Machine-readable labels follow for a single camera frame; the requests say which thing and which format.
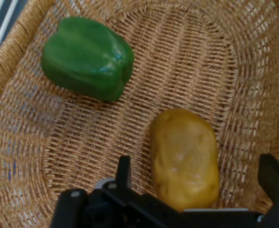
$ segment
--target green bell pepper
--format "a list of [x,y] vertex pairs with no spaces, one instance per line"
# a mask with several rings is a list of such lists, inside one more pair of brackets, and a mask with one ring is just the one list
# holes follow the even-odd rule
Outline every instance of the green bell pepper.
[[103,24],[63,19],[43,48],[41,67],[58,86],[103,101],[118,100],[133,71],[128,43]]

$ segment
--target screw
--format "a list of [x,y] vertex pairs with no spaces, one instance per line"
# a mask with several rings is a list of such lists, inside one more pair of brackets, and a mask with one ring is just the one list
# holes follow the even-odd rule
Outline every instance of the screw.
[[114,188],[116,188],[116,184],[115,184],[115,183],[110,183],[110,184],[108,185],[108,188],[109,188],[109,189],[114,189]]
[[80,195],[79,191],[74,191],[71,193],[72,197],[79,197],[79,195]]
[[262,222],[263,218],[264,218],[264,215],[258,216],[258,223]]

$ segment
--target woven wicker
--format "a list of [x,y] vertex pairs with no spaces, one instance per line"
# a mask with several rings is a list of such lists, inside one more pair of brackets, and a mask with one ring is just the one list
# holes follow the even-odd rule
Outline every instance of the woven wicker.
[[[132,46],[134,72],[119,101],[44,76],[42,47],[70,15],[98,20]],[[90,192],[123,154],[134,190],[154,194],[148,127],[171,107],[216,132],[214,208],[265,212],[257,164],[261,153],[279,159],[279,0],[29,1],[0,48],[0,227],[47,227],[60,192]]]

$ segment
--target potato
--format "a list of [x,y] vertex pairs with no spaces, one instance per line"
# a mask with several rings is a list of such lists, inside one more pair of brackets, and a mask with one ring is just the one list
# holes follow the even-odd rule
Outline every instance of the potato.
[[219,195],[213,129],[186,109],[169,109],[150,125],[152,175],[157,196],[178,211],[210,207]]

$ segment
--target bell pepper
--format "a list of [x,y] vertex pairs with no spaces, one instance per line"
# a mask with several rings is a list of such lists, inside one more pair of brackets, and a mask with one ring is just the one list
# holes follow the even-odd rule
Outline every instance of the bell pepper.
[[178,211],[207,208],[219,195],[216,137],[210,124],[186,109],[169,109],[150,125],[157,196]]
[[94,20],[69,17],[45,43],[41,66],[58,86],[115,101],[131,77],[133,61],[131,47],[114,31]]

